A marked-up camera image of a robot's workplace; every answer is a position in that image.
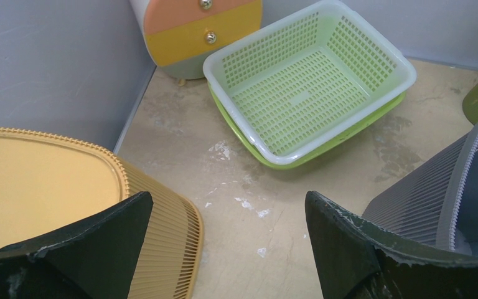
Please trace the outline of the light green mesh tray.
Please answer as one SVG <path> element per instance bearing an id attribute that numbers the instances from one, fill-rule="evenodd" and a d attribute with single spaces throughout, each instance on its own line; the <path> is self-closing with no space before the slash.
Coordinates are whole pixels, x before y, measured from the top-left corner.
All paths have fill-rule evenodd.
<path id="1" fill-rule="evenodd" d="M 249 142 L 278 165 L 376 112 L 417 76 L 340 1 L 319 1 L 214 52 L 203 71 Z"/>

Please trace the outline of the yellow slatted waste basket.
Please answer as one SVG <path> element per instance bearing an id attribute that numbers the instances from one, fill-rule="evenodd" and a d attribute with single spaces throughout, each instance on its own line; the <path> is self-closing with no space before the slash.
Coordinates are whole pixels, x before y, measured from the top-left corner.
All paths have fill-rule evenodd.
<path id="1" fill-rule="evenodd" d="M 191 201 L 101 146 L 0 128 L 0 249 L 142 191 L 153 207 L 127 298 L 190 298 L 204 236 Z"/>

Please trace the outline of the green solid tray underneath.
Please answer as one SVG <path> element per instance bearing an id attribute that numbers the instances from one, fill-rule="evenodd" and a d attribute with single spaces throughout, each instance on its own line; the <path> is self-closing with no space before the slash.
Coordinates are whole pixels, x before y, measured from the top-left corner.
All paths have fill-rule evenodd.
<path id="1" fill-rule="evenodd" d="M 227 122 L 228 126 L 230 129 L 234 132 L 236 137 L 240 140 L 242 145 L 245 147 L 245 149 L 252 155 L 254 156 L 261 164 L 275 170 L 289 170 L 296 168 L 302 164 L 305 164 L 320 155 L 334 149 L 336 146 L 341 145 L 343 142 L 351 139 L 354 137 L 357 133 L 360 133 L 362 130 L 368 128 L 370 125 L 374 124 L 377 122 L 379 119 L 381 119 L 383 116 L 385 116 L 387 113 L 389 113 L 392 109 L 394 109 L 396 106 L 398 106 L 406 97 L 407 91 L 404 91 L 403 93 L 399 94 L 397 97 L 389 101 L 387 104 L 382 106 L 380 109 L 378 109 L 376 112 L 373 112 L 371 115 L 368 117 L 364 118 L 360 122 L 356 123 L 355 125 L 351 126 L 349 129 L 343 131 L 339 135 L 337 135 L 335 138 L 332 140 L 329 140 L 328 142 L 322 144 L 318 148 L 314 149 L 308 154 L 305 154 L 303 157 L 294 160 L 290 164 L 285 164 L 285 165 L 278 165 L 274 164 L 270 161 L 268 161 L 257 149 L 255 146 L 253 146 L 248 138 L 242 133 L 242 131 L 239 129 L 238 125 L 235 124 L 235 122 L 232 120 L 231 116 L 228 114 L 224 106 L 220 103 L 218 100 L 217 96 L 214 94 L 211 85 L 208 83 L 208 88 L 210 90 L 210 94 L 219 110 L 219 112 L 222 114 L 224 120 Z"/>

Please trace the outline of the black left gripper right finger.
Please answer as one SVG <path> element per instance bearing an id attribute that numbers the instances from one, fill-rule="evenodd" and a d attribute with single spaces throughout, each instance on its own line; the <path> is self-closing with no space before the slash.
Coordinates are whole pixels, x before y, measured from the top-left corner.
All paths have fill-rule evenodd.
<path id="1" fill-rule="evenodd" d="M 478 257 L 392 233 L 316 191 L 304 210 L 324 298 L 478 298 Z"/>

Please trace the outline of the white drawer cabinet coloured fronts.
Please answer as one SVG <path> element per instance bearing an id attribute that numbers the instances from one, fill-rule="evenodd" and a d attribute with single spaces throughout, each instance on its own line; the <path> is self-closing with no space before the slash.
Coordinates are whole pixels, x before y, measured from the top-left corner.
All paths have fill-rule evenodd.
<path id="1" fill-rule="evenodd" d="M 152 61 L 179 81 L 204 76 L 204 60 L 261 27 L 262 0 L 130 0 Z"/>

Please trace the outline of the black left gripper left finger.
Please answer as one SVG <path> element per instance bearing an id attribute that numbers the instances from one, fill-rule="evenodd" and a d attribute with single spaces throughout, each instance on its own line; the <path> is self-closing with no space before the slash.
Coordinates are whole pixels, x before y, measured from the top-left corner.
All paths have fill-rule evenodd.
<path id="1" fill-rule="evenodd" d="M 1 248 L 0 298 L 127 298 L 152 207 L 142 191 Z"/>

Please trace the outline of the grey slatted waste basket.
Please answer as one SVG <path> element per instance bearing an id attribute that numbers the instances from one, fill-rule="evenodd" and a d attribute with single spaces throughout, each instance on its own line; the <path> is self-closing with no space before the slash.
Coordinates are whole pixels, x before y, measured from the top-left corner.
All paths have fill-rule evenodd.
<path id="1" fill-rule="evenodd" d="M 478 123 L 375 197 L 363 218 L 422 244 L 478 257 Z"/>

